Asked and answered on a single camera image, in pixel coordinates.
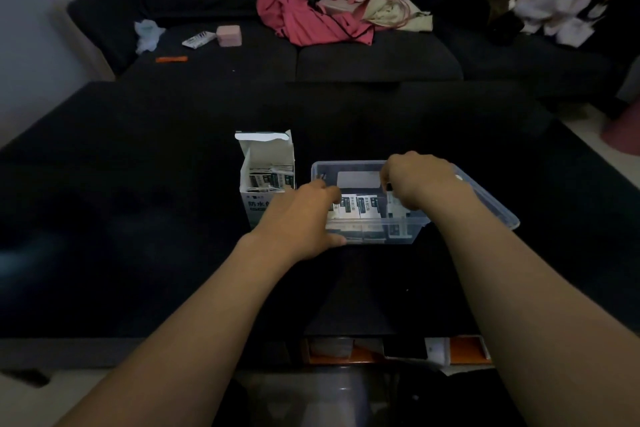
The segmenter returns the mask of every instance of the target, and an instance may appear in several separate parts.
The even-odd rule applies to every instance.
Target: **pink jacket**
[[[373,26],[350,13],[333,17],[313,10],[307,0],[258,0],[258,15],[265,25],[297,46],[357,41],[371,45]]]

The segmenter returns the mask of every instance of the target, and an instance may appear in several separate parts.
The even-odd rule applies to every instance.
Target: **forearm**
[[[255,316],[291,265],[277,246],[244,237],[220,269],[59,425],[211,425]]]
[[[479,201],[435,219],[509,392],[532,425],[640,423],[640,340]]]

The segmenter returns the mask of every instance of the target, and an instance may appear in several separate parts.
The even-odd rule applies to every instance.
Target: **black tabletop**
[[[147,336],[249,231],[234,132],[288,129],[298,185],[317,160],[449,159],[640,331],[640,193],[513,83],[93,83],[0,152],[0,337]],[[294,266],[252,334],[476,331],[432,224]]]

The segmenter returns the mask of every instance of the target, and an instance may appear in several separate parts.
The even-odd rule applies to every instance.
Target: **hand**
[[[346,245],[346,238],[327,233],[329,206],[338,204],[342,193],[317,179],[298,190],[286,190],[271,200],[267,211],[250,235],[284,249],[291,265],[320,255],[329,248]]]
[[[477,200],[471,186],[456,177],[449,162],[414,151],[389,157],[380,171],[380,182],[383,189],[391,183],[394,196],[404,207],[420,209],[432,220],[441,210]]]

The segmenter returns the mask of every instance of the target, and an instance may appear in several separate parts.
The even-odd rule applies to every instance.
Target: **transparent storage box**
[[[413,243],[422,227],[430,223],[422,211],[411,211],[408,216],[388,216],[388,197],[380,184],[380,169],[384,160],[325,160],[311,167],[311,179],[322,178],[327,185],[336,185],[342,195],[375,196],[380,218],[338,218],[327,220],[326,228],[347,238],[351,244],[392,244]],[[518,227],[520,221],[502,206],[476,181],[454,165],[454,171],[467,181],[476,195],[509,229]]]

